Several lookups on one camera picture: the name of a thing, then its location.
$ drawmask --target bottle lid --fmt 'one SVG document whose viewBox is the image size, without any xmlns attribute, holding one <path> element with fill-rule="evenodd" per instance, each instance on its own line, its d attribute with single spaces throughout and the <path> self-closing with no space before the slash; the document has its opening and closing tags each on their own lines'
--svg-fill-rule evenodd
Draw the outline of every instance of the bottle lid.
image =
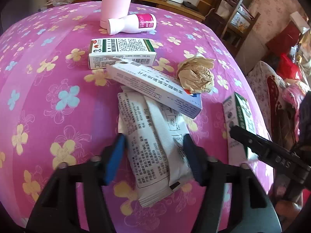
<svg viewBox="0 0 311 233">
<path fill-rule="evenodd" d="M 124 28 L 123 19 L 117 18 L 108 19 L 107 31 L 110 36 L 121 32 L 123 28 Z"/>
</svg>

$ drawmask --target pink label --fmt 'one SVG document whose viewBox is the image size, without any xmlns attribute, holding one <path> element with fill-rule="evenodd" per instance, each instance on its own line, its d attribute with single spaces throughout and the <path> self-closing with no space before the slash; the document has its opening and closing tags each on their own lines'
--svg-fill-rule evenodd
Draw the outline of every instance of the pink label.
<svg viewBox="0 0 311 233">
<path fill-rule="evenodd" d="M 135 14 L 138 17 L 139 28 L 152 28 L 153 18 L 151 14 Z"/>
</svg>

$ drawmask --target crumpled brown paper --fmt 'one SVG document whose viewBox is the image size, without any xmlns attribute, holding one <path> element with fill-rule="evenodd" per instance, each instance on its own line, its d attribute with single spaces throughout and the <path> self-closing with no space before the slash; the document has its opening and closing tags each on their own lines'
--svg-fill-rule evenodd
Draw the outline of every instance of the crumpled brown paper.
<svg viewBox="0 0 311 233">
<path fill-rule="evenodd" d="M 214 86 L 214 59 L 193 57 L 178 65 L 177 77 L 181 86 L 190 93 L 210 92 Z"/>
</svg>

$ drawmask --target tablecloth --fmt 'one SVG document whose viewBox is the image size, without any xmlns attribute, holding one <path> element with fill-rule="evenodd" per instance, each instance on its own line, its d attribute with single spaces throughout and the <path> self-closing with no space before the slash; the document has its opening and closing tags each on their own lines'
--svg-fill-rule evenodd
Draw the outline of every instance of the tablecloth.
<svg viewBox="0 0 311 233">
<path fill-rule="evenodd" d="M 116 137 L 120 84 L 103 70 L 88 69 L 91 39 L 108 37 L 99 26 L 100 8 L 101 2 L 51 8 L 17 22 L 0 38 L 0 200 L 21 226 L 58 163 L 84 163 Z M 157 52 L 153 68 L 175 76 L 178 63 L 197 52 L 215 59 L 215 87 L 202 94 L 200 114 L 185 119 L 199 146 L 228 162 L 222 102 L 234 91 L 249 100 L 256 131 L 268 138 L 245 77 L 212 30 L 176 13 L 131 4 L 129 14 L 137 13 L 153 13 L 156 29 L 115 37 L 152 39 Z M 268 191 L 272 169 L 261 162 L 251 167 Z M 143 209 L 124 156 L 117 177 L 103 191 L 117 232 L 188 233 L 205 188 L 191 181 Z M 80 224 L 87 228 L 82 193 L 77 184 Z M 227 184 L 220 229 L 227 224 L 230 198 Z"/>
</svg>

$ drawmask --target green and white box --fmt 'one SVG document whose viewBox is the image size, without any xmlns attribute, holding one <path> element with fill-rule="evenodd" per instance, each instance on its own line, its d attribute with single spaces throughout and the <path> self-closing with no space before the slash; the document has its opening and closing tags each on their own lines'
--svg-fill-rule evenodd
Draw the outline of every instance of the green and white box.
<svg viewBox="0 0 311 233">
<path fill-rule="evenodd" d="M 117 59 L 127 59 L 145 66 L 152 66 L 156 59 L 149 39 L 144 38 L 97 38 L 92 39 L 89 51 L 89 68 L 102 69 L 115 64 Z"/>
<path fill-rule="evenodd" d="M 231 138 L 229 133 L 231 127 L 237 125 L 256 134 L 255 124 L 248 101 L 243 96 L 234 92 L 222 105 L 227 129 L 229 164 L 239 166 L 244 162 L 257 160 L 257 154 L 253 153 L 250 148 L 245 147 Z"/>
</svg>

